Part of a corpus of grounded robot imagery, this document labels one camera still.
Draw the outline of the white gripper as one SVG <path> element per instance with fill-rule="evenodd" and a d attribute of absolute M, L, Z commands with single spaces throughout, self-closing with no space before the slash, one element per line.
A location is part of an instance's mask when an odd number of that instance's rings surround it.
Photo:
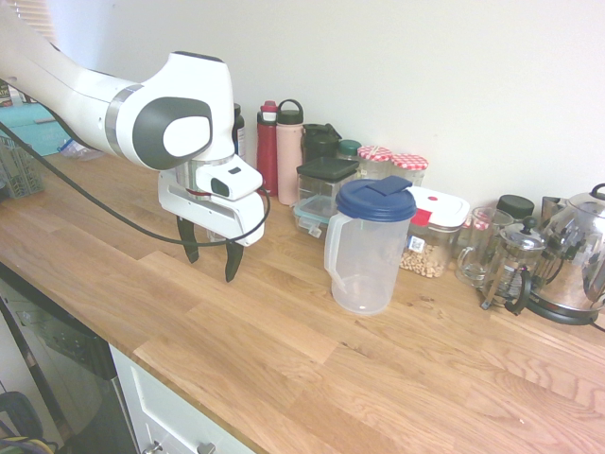
<path fill-rule="evenodd" d="M 226 244 L 225 280 L 232 282 L 244 255 L 244 246 L 254 244 L 265 232 L 265 206 L 261 196 L 253 191 L 238 201 L 216 195 L 199 198 L 177 182 L 175 170 L 160 172 L 158 196 L 163 209 L 178 216 L 179 235 L 190 263 L 199 259 L 194 224 L 228 239 L 244 236 Z"/>

